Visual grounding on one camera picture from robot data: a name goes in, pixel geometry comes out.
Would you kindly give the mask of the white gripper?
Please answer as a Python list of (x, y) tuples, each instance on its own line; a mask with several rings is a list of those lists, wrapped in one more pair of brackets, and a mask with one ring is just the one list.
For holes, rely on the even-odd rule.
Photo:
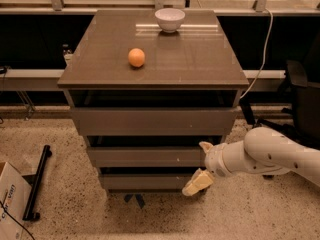
[(205, 153), (205, 166), (207, 170), (198, 169), (187, 184), (182, 189), (182, 194), (185, 196), (193, 196), (201, 190), (211, 186), (214, 182), (214, 177), (229, 177), (231, 172), (227, 169), (224, 161), (224, 149), (226, 144), (212, 145), (209, 142), (201, 141), (199, 146)]

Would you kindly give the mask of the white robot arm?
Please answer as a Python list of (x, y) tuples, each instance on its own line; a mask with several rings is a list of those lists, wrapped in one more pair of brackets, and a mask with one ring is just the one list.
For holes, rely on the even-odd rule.
[(215, 177), (236, 173), (282, 175), (290, 171), (320, 186), (320, 151), (294, 142), (266, 127), (248, 131), (243, 140), (212, 145), (202, 141), (205, 169), (197, 169), (182, 189), (193, 196), (213, 184)]

